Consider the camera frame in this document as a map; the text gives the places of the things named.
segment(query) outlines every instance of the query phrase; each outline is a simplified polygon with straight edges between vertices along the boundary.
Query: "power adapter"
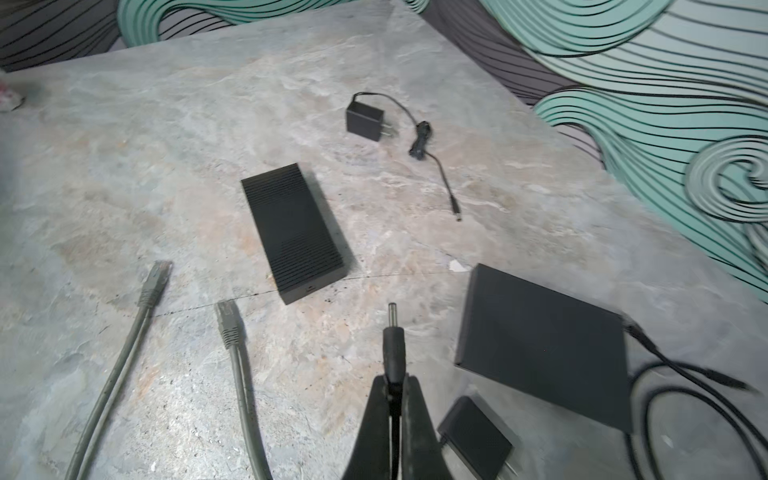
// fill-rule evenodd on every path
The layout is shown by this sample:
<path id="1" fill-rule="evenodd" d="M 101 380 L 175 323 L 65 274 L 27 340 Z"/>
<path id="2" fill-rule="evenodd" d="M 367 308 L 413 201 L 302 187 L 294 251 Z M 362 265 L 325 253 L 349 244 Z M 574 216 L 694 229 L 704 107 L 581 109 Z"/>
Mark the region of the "power adapter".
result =
<path id="1" fill-rule="evenodd" d="M 352 101 L 346 108 L 346 130 L 349 133 L 368 138 L 369 140 L 379 141 L 384 131 L 384 110 L 364 104 L 357 101 L 361 95 L 378 95 L 386 97 L 400 107 L 411 119 L 416 129 L 416 140 L 413 142 L 408 154 L 416 160 L 424 160 L 424 157 L 431 157 L 437 163 L 440 169 L 440 176 L 448 190 L 448 196 L 451 201 L 451 210 L 456 215 L 456 221 L 462 221 L 462 209 L 458 206 L 456 197 L 451 192 L 451 186 L 448 185 L 448 179 L 445 178 L 445 172 L 442 169 L 440 160 L 435 155 L 426 150 L 427 141 L 432 136 L 432 126 L 428 121 L 417 122 L 408 108 L 405 108 L 400 102 L 387 94 L 375 93 L 372 91 L 359 91 L 352 96 Z"/>

